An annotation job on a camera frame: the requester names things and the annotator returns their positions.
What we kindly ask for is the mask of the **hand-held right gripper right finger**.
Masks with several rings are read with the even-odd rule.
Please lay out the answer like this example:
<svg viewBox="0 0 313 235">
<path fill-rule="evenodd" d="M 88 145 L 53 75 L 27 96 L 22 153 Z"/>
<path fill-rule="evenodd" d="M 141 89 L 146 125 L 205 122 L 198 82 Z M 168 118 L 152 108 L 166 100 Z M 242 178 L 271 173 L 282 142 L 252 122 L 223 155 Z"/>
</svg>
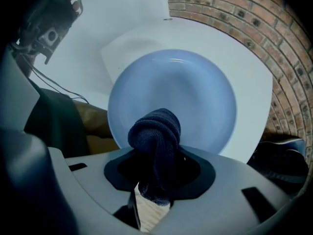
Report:
<svg viewBox="0 0 313 235">
<path fill-rule="evenodd" d="M 265 235 L 292 204 L 274 183 L 243 162 L 183 146 L 209 161 L 216 178 L 193 200 L 177 200 L 156 235 Z"/>
</svg>

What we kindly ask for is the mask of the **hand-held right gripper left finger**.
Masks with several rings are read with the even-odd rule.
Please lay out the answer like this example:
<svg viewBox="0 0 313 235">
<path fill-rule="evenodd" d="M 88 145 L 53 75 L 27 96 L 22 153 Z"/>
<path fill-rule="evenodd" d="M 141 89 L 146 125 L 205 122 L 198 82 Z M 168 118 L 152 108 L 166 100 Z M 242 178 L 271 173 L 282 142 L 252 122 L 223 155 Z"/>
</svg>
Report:
<svg viewBox="0 0 313 235">
<path fill-rule="evenodd" d="M 132 148 L 66 159 L 74 177 L 87 194 L 104 210 L 140 230 L 136 207 L 134 169 L 120 174 L 119 164 L 133 156 Z"/>
</svg>

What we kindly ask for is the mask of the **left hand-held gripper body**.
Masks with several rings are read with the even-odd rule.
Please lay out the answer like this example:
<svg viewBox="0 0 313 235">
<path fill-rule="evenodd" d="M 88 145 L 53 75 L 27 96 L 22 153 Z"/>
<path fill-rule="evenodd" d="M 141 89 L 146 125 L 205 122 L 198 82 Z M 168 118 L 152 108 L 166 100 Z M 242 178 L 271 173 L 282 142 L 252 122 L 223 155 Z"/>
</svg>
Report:
<svg viewBox="0 0 313 235">
<path fill-rule="evenodd" d="M 70 0 L 36 0 L 10 47 L 14 53 L 27 56 L 42 54 L 47 64 L 78 18 Z"/>
</svg>

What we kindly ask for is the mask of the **dark blue cloth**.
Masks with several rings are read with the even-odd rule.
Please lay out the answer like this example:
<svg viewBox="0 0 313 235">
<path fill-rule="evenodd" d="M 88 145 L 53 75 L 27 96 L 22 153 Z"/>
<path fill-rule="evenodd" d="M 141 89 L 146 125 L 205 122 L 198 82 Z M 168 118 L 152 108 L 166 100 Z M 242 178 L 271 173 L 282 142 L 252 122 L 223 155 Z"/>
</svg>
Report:
<svg viewBox="0 0 313 235">
<path fill-rule="evenodd" d="M 146 166 L 138 190 L 158 206 L 171 202 L 169 189 L 175 175 L 180 134 L 178 118 L 165 108 L 140 118 L 128 132 L 129 145 L 143 156 Z"/>
</svg>

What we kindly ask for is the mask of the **big blue plate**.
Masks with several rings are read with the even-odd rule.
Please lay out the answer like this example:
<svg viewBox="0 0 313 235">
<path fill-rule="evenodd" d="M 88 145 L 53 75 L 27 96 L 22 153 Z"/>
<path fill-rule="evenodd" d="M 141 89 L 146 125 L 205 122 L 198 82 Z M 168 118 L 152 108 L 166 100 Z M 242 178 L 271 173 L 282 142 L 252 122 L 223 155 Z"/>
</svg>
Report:
<svg viewBox="0 0 313 235">
<path fill-rule="evenodd" d="M 108 120 L 117 145 L 146 114 L 165 108 L 179 120 L 180 144 L 219 154 L 236 122 L 234 91 L 225 74 L 205 57 L 185 50 L 161 50 L 132 62 L 116 80 Z"/>
</svg>

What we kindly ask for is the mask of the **black backpack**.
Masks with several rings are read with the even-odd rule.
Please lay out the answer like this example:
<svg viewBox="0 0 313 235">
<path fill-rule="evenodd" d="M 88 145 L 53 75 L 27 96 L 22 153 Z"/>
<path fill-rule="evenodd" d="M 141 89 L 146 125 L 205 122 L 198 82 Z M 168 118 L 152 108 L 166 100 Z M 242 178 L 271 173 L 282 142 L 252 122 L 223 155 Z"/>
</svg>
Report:
<svg viewBox="0 0 313 235">
<path fill-rule="evenodd" d="M 283 139 L 260 141 L 247 164 L 286 194 L 295 196 L 306 182 L 309 167 L 300 153 L 277 145 L 279 140 Z"/>
</svg>

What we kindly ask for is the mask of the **person's leg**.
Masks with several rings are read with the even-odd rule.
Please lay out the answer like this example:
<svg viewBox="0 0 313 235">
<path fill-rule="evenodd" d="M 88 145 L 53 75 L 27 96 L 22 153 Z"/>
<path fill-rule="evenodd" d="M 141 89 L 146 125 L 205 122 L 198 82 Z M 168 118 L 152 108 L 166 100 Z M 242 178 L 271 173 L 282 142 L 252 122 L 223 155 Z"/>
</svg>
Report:
<svg viewBox="0 0 313 235">
<path fill-rule="evenodd" d="M 110 131 L 107 111 L 91 104 L 73 101 L 81 117 L 92 155 L 118 150 Z"/>
</svg>

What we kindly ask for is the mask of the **person in dark green shirt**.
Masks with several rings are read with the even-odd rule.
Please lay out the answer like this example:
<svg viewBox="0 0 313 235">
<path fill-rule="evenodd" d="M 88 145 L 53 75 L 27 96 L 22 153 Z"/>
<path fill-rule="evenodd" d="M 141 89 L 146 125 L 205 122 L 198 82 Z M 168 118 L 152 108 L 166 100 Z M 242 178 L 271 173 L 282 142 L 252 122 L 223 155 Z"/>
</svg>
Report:
<svg viewBox="0 0 313 235">
<path fill-rule="evenodd" d="M 48 147 L 61 150 L 65 158 L 90 155 L 81 117 L 72 99 L 30 81 L 40 97 L 24 131 L 40 138 Z"/>
</svg>

